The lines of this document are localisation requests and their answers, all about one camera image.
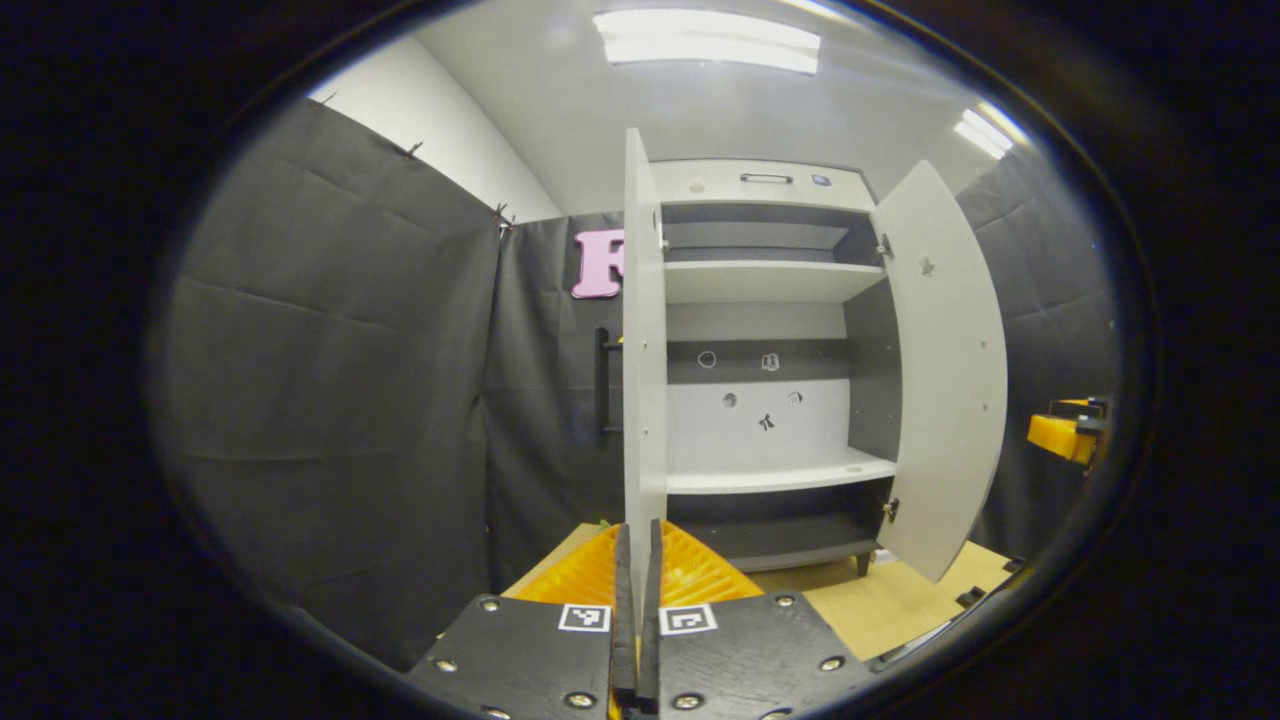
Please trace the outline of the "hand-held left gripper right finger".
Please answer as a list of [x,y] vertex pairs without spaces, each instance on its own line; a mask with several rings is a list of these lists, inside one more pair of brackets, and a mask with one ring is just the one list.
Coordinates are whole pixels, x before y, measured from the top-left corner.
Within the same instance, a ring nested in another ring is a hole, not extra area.
[[872,674],[800,591],[765,592],[666,520],[650,527],[637,702],[655,719],[817,719]]

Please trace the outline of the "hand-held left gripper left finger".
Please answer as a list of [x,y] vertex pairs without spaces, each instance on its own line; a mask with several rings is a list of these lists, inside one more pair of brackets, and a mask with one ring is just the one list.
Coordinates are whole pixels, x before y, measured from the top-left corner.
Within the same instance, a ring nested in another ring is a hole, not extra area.
[[471,600],[406,678],[463,719],[620,719],[635,691],[628,528],[582,525]]

